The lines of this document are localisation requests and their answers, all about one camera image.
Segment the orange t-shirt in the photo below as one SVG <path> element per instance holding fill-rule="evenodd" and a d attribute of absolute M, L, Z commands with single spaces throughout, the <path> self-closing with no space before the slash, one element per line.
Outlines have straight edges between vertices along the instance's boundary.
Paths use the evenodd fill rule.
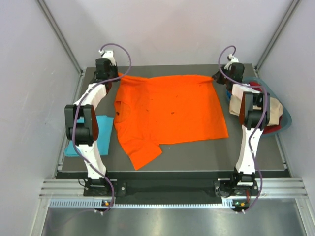
<path fill-rule="evenodd" d="M 161 145 L 229 136 L 210 76 L 124 76 L 114 107 L 118 140 L 136 170 L 160 156 Z"/>

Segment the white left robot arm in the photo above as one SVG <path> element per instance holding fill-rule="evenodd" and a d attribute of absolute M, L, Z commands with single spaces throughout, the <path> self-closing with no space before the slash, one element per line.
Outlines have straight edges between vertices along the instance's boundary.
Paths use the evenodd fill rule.
<path fill-rule="evenodd" d="M 96 71 L 86 91 L 74 104 L 64 108 L 67 138 L 75 152 L 84 160 L 87 178 L 84 179 L 85 196 L 109 196 L 114 193 L 107 168 L 101 160 L 97 140 L 100 130 L 95 110 L 118 77 L 118 67 L 112 50 L 100 50 L 95 60 Z"/>

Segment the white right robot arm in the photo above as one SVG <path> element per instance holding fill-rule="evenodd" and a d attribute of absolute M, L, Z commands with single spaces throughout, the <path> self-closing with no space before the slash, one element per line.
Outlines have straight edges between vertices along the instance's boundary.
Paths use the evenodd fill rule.
<path fill-rule="evenodd" d="M 270 120 L 270 94 L 263 86 L 243 83 L 245 66 L 233 54 L 228 55 L 227 59 L 228 63 L 219 66 L 213 79 L 218 84 L 226 85 L 230 105 L 237 99 L 240 101 L 238 117 L 242 127 L 242 143 L 232 178 L 220 184 L 218 193 L 222 190 L 240 195 L 256 188 L 255 158 L 260 137 Z"/>

